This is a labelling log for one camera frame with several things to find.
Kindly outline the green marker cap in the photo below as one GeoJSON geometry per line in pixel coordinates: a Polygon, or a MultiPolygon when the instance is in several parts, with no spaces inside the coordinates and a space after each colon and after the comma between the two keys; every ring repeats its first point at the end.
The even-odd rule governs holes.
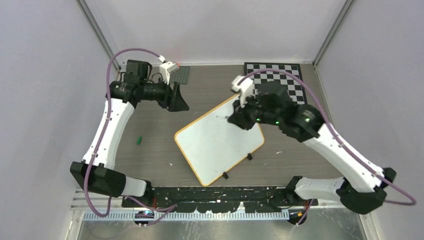
{"type": "Polygon", "coordinates": [[[137,139],[137,141],[136,141],[136,144],[137,145],[140,145],[141,142],[142,142],[142,139],[143,139],[143,137],[142,136],[139,136],[138,139],[137,139]]]}

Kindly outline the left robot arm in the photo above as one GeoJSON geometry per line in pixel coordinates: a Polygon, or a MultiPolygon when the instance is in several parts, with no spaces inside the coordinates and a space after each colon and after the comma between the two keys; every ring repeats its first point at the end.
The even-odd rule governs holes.
{"type": "Polygon", "coordinates": [[[179,69],[173,61],[159,66],[158,80],[151,78],[153,66],[147,61],[128,60],[119,80],[108,85],[104,111],[93,141],[79,162],[72,162],[70,173],[84,190],[111,198],[131,196],[141,207],[154,200],[148,180],[129,177],[116,171],[117,150],[125,127],[141,101],[155,101],[169,112],[188,111],[178,82],[170,83],[171,73],[179,69]]]}

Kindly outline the yellow framed whiteboard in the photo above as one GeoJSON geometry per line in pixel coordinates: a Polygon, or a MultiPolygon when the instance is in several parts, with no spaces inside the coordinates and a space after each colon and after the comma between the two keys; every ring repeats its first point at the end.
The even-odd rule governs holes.
{"type": "Polygon", "coordinates": [[[237,99],[237,95],[231,96],[174,135],[175,143],[203,187],[223,177],[265,143],[259,124],[243,130],[228,122],[237,99]]]}

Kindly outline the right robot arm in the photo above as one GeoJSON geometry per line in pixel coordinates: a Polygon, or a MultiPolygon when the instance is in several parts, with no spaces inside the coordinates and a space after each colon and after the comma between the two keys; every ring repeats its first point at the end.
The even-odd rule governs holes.
{"type": "Polygon", "coordinates": [[[341,203],[357,214],[368,214],[383,205],[385,188],[394,181],[396,171],[381,168],[359,154],[350,155],[340,136],[333,136],[329,123],[310,104],[298,104],[289,96],[286,86],[270,81],[254,91],[250,79],[234,81],[231,89],[238,94],[232,104],[228,122],[243,130],[255,124],[277,126],[286,136],[305,144],[323,156],[340,173],[333,179],[311,179],[294,176],[285,187],[285,200],[290,205],[321,199],[341,203]]]}

